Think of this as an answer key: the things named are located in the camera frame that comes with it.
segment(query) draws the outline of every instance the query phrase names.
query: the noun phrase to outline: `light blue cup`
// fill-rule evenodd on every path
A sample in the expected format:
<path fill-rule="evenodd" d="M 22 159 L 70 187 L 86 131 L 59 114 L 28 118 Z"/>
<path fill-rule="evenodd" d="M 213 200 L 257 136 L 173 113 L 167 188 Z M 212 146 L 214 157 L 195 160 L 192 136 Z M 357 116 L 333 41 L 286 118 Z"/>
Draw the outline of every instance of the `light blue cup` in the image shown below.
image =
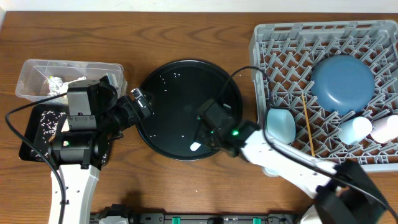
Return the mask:
<path fill-rule="evenodd" d="M 290 144 L 296 137 L 296 126 L 288 110 L 270 109 L 267 116 L 267 130 L 276 139 Z"/>

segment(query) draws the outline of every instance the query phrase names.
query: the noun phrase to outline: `cup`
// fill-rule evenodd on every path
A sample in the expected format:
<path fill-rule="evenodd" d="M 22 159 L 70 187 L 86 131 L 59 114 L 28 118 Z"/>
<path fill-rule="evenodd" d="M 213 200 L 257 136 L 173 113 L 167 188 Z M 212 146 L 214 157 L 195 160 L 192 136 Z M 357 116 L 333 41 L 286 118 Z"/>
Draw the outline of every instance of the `cup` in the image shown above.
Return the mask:
<path fill-rule="evenodd" d="M 367 118 L 360 116 L 340 124 L 339 128 L 340 131 L 337 135 L 340 140 L 347 145 L 353 145 L 370 134 L 372 123 Z"/>
<path fill-rule="evenodd" d="M 288 110 L 270 109 L 266 128 L 269 134 L 285 144 L 292 143 L 296 137 L 293 115 Z"/>
<path fill-rule="evenodd" d="M 372 123 L 372 138 L 378 143 L 387 143 L 398 137 L 398 115 L 391 115 Z"/>

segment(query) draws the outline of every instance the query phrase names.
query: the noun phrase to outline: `clear plastic container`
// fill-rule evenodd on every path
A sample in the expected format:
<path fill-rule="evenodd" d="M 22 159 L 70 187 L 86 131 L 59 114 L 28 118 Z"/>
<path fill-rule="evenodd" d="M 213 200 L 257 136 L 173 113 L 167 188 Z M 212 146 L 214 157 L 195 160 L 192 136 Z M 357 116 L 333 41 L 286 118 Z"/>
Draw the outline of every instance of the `clear plastic container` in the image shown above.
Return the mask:
<path fill-rule="evenodd" d="M 59 77 L 63 82 L 70 82 L 81 77 L 99 80 L 105 75 L 112 77 L 112 85 L 116 88 L 118 97 L 123 96 L 126 93 L 127 82 L 120 64 L 29 59 L 22 67 L 16 95 L 35 102 L 49 97 L 50 77 Z M 63 97 L 46 103 L 67 105 L 68 100 L 67 97 Z"/>

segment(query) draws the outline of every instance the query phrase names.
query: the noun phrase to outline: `wood grain tabletop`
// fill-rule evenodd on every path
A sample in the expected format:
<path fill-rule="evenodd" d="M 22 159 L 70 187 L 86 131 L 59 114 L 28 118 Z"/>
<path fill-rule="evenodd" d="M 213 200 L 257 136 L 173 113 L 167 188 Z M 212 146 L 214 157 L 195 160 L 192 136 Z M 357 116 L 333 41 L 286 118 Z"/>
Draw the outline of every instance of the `wood grain tabletop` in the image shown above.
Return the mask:
<path fill-rule="evenodd" d="M 178 59 L 211 61 L 227 72 L 249 65 L 249 40 L 258 24 L 394 19 L 398 14 L 8 12 L 0 32 L 0 223 L 47 223 L 50 169 L 18 158 L 21 141 L 4 115 L 28 103 L 15 95 L 22 64 L 30 58 L 120 63 L 128 90 L 157 67 Z M 235 81 L 244 119 L 256 120 L 250 73 Z M 24 133 L 30 109 L 12 116 Z M 113 145 L 100 173 L 92 212 L 125 203 L 138 212 L 302 214 L 312 203 L 280 177 L 226 154 L 183 162 L 155 153 L 136 128 Z M 370 174 L 398 210 L 398 172 Z M 392 223 L 385 214 L 383 223 Z"/>

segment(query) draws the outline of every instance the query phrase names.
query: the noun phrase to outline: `blue bowl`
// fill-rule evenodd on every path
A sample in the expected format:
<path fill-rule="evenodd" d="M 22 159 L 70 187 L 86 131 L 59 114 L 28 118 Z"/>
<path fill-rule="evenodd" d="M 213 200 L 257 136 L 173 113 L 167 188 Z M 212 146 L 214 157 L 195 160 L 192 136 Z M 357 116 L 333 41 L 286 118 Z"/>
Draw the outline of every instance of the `blue bowl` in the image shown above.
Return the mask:
<path fill-rule="evenodd" d="M 312 94 L 318 104 L 329 112 L 345 115 L 361 111 L 372 99 L 374 77 L 362 61 L 347 55 L 325 59 L 312 72 Z"/>

